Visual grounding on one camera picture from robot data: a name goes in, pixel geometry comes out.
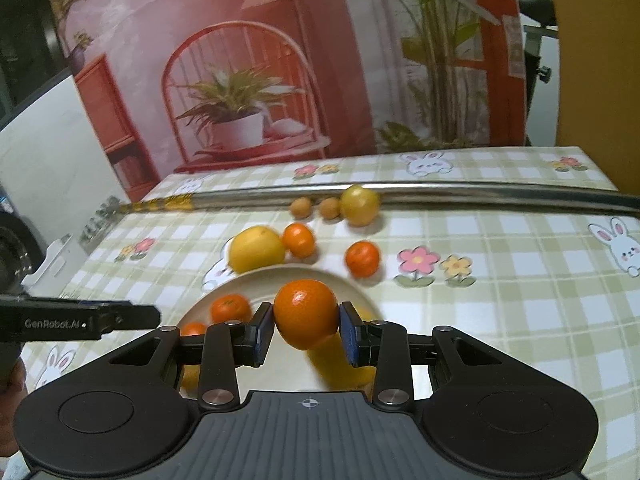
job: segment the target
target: checkered tablecloth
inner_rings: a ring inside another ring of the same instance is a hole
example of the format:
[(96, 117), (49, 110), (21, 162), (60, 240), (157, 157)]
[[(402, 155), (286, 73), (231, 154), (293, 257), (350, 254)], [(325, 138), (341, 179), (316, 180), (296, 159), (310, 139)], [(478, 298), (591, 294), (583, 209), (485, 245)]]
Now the checkered tablecloth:
[[(298, 182), (411, 179), (614, 189), (578, 148), (445, 152), (433, 157), (442, 162), (444, 172), (435, 173), (438, 166), (433, 166), (420, 176), (415, 165), (410, 168), (411, 159), (363, 156), (213, 174), (172, 174), (149, 197)], [(585, 473), (592, 480), (636, 480), (640, 477), (640, 277), (625, 272), (608, 245), (591, 233), (590, 224), (615, 231), (611, 220), (570, 214), (385, 208), (380, 221), (367, 228), (351, 229), (345, 222), (319, 218), (311, 220), (310, 226), (318, 238), (316, 266), (345, 276), (342, 258), (350, 244), (366, 237), (379, 245), (383, 270), (360, 286), (385, 319), (414, 333), (431, 333), (434, 325), (451, 324), (584, 393), (600, 419), (600, 434)], [(638, 220), (620, 220), (629, 236), (640, 239)], [(205, 275), (223, 256), (227, 240), (251, 225), (282, 230), (290, 222), (285, 210), (131, 214), (91, 254), (65, 294), (153, 303), (161, 309), (164, 323), (175, 324), (204, 294), (203, 286), (216, 285), (204, 285)], [(143, 242), (148, 239), (154, 242)], [(434, 254), (433, 259), (437, 256), (433, 272), (425, 268), (407, 272), (407, 267), (402, 272), (399, 255), (420, 247)], [(466, 258), (460, 260), (462, 267), (471, 262), (463, 284), (455, 283), (455, 278), (446, 281), (442, 264), (451, 262), (450, 256)], [(426, 286), (415, 286), (417, 278)], [(99, 342), (82, 344), (29, 344), (23, 353), (30, 371), (28, 387), (138, 335), (113, 333)], [(69, 367), (63, 361), (65, 355), (72, 358)], [(414, 373), (417, 396), (429, 395), (426, 370), (416, 368)]]

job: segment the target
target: mandarin orange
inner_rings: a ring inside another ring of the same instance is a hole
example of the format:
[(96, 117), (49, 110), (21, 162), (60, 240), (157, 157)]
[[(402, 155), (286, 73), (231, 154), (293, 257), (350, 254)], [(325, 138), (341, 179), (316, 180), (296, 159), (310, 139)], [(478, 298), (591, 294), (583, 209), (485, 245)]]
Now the mandarin orange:
[(248, 323), (252, 316), (251, 305), (242, 294), (227, 294), (211, 303), (209, 315), (213, 324), (232, 319)]
[(285, 227), (282, 243), (297, 258), (308, 258), (316, 251), (316, 238), (311, 229), (298, 222)]
[(338, 330), (335, 295), (316, 280), (295, 280), (284, 285), (273, 300), (273, 317), (284, 341), (298, 350), (309, 350)]
[(206, 331), (207, 325), (199, 321), (193, 321), (180, 329), (180, 335), (203, 335)]
[(361, 240), (346, 250), (344, 263), (354, 278), (368, 278), (380, 266), (380, 250), (376, 244)]

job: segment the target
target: white flower pot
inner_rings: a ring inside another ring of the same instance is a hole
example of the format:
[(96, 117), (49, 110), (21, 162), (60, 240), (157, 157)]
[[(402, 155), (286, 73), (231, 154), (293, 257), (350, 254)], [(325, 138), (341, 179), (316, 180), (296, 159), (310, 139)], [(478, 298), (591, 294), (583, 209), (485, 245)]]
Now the white flower pot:
[(260, 112), (227, 123), (215, 124), (212, 128), (214, 142), (226, 150), (242, 150), (264, 143), (264, 118)]

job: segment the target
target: flower print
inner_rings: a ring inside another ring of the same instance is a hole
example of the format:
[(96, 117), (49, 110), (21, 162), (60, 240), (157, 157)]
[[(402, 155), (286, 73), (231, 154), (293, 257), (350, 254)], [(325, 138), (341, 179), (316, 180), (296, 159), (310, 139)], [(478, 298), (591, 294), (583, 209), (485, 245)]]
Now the flower print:
[(444, 270), (444, 273), (448, 278), (455, 278), (456, 276), (468, 276), (471, 274), (471, 259), (459, 258), (453, 254), (440, 263), (440, 268)]
[(338, 171), (340, 171), (340, 168), (337, 164), (325, 164), (318, 171), (322, 174), (338, 173)]
[(302, 166), (302, 168), (296, 168), (293, 171), (293, 178), (309, 178), (310, 176), (314, 176), (318, 167), (315, 164), (307, 164), (306, 166)]
[(425, 246), (416, 247), (413, 251), (405, 249), (398, 254), (401, 272), (420, 272), (431, 274), (433, 266), (440, 260), (440, 255), (430, 253)]
[(574, 156), (562, 156), (560, 157), (560, 162), (575, 171), (585, 171), (587, 169), (587, 167)]
[(440, 263), (440, 268), (444, 270), (447, 277), (445, 282), (449, 286), (471, 286), (476, 282), (475, 277), (470, 276), (473, 261), (468, 256), (457, 257), (451, 254), (446, 260)]
[(154, 238), (145, 238), (139, 241), (134, 247), (134, 253), (129, 257), (130, 260), (141, 260), (146, 256), (149, 249), (156, 243)]
[(565, 163), (560, 162), (559, 160), (554, 160), (551, 163), (551, 166), (554, 168), (554, 170), (560, 171), (561, 173), (565, 173), (569, 171), (569, 167)]
[(145, 238), (136, 244), (135, 250), (137, 253), (146, 253), (155, 243), (156, 240), (154, 238)]
[(114, 262), (123, 261), (127, 256), (129, 256), (133, 252), (133, 249), (134, 249), (133, 245), (127, 245), (121, 248), (120, 254), (116, 256)]
[(414, 288), (417, 286), (429, 286), (434, 279), (427, 274), (433, 272), (435, 264), (440, 260), (440, 255), (431, 253), (427, 247), (420, 246), (415, 249), (404, 249), (398, 253), (401, 262), (400, 272), (410, 273), (410, 276), (399, 274), (394, 281), (402, 288)]
[(560, 157), (560, 162), (570, 166), (571, 168), (574, 166), (580, 166), (580, 161), (574, 156), (562, 156)]

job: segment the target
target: metal rail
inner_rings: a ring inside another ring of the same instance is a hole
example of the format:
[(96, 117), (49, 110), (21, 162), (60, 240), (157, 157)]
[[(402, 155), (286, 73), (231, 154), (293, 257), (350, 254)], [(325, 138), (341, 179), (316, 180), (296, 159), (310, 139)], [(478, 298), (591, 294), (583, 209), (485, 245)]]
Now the metal rail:
[[(124, 204), (119, 212), (280, 207), (288, 206), (301, 196), (315, 202), (339, 196), (349, 186), (351, 183), (299, 184), (207, 191)], [(489, 207), (640, 217), (640, 196), (585, 187), (499, 182), (370, 182), (363, 186), (380, 193), (383, 205)]]

